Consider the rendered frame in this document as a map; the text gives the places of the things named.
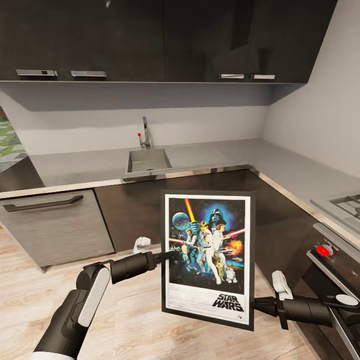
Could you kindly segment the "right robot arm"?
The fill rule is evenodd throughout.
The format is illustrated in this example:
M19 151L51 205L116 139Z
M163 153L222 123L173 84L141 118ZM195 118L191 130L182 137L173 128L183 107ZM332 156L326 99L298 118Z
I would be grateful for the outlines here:
M360 360L360 301L347 294L320 294L318 298L294 295L283 272L272 273L276 298L259 297L250 302L253 309L279 315L281 327L287 320L328 326L335 325L353 360Z

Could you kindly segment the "poster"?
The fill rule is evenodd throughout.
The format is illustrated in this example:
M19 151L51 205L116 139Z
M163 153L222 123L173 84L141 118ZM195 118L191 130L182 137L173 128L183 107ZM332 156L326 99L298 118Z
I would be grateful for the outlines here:
M161 190L161 311L254 332L256 192Z

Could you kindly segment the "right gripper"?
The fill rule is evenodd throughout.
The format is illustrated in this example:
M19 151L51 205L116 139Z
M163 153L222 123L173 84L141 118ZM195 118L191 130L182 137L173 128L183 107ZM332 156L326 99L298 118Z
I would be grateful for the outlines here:
M276 298L259 297L250 302L253 309L259 310L271 316L279 315L281 327L289 330L287 320L314 324L311 308L307 297L293 295L293 299L279 299L279 293L275 291Z

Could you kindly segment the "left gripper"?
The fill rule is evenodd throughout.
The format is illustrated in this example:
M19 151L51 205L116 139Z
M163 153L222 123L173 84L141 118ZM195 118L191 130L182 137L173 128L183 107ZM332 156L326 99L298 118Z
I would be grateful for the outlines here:
M124 258L127 279L154 270L159 263L175 256L176 250L153 254L150 252L136 253Z

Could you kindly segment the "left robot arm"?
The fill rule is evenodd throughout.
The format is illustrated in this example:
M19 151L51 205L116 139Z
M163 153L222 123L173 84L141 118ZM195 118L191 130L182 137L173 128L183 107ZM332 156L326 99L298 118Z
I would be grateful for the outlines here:
M154 270L159 263L175 256L176 250L153 254L142 248L151 240L140 237L133 254L124 259L112 259L83 266L63 304L54 312L51 323L29 360L77 360L87 331L112 279L116 284L125 279ZM110 269L103 264L110 263Z

